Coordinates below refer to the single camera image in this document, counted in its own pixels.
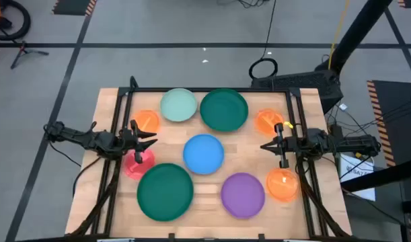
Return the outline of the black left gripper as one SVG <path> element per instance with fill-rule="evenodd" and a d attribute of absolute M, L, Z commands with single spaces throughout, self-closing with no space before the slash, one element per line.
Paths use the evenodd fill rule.
<path fill-rule="evenodd" d="M 130 121 L 130 128 L 124 127 L 119 131 L 119 135 L 122 138 L 122 150 L 127 152 L 134 149 L 135 162 L 141 164 L 143 162 L 141 157 L 141 151 L 147 150 L 151 145 L 157 142 L 157 139 L 139 141 L 140 138 L 150 138 L 155 136 L 156 133 L 141 131 L 138 127 L 136 120 Z"/>

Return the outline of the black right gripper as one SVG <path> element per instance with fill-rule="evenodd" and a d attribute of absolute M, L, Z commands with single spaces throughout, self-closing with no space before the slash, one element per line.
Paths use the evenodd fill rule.
<path fill-rule="evenodd" d="M 279 155 L 281 157 L 280 160 L 280 168 L 286 169 L 289 168 L 289 161 L 286 157 L 286 152 L 296 152 L 297 151 L 297 137 L 289 136 L 287 138 L 283 137 L 283 123 L 278 123 L 274 125 L 274 130 L 277 133 L 277 137 L 273 138 L 272 141 L 261 145 L 261 149 L 266 151 L 270 151 L 275 155 Z"/>

